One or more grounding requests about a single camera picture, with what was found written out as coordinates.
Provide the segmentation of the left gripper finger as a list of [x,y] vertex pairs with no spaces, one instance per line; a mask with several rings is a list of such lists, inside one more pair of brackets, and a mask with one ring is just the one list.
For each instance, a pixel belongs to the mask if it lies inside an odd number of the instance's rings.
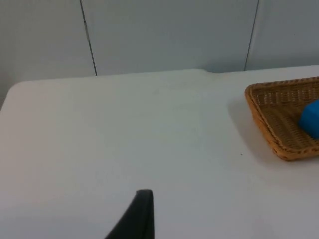
[[106,236],[108,239],[154,239],[154,195],[150,189],[138,190],[129,207]]

